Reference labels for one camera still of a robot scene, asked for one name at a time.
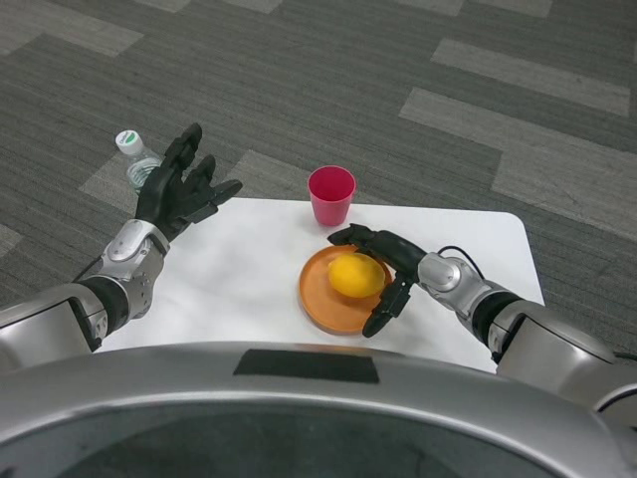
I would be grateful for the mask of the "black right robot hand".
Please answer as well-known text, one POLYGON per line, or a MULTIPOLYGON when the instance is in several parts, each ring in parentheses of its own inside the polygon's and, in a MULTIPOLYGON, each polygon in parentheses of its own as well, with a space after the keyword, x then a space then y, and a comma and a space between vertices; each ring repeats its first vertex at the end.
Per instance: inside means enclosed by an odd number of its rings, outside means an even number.
POLYGON ((353 245, 358 252, 379 259, 395 271, 393 281, 380 294, 380 301, 366 320, 362 334, 371 338, 397 318, 410 299, 410 289, 419 283, 418 265, 427 253, 412 242, 386 230, 373 231, 351 223, 327 237, 334 246, 353 245))

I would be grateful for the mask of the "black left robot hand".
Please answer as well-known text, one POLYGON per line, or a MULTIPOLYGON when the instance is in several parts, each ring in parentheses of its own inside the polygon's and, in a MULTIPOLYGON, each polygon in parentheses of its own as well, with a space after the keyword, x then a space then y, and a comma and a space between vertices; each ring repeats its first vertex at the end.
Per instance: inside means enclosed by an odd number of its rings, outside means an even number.
POLYGON ((194 123, 174 139, 138 195, 134 217, 153 224, 169 241, 216 214, 243 187, 238 179, 212 183, 216 159, 211 154, 191 166, 202 136, 201 126, 194 123))

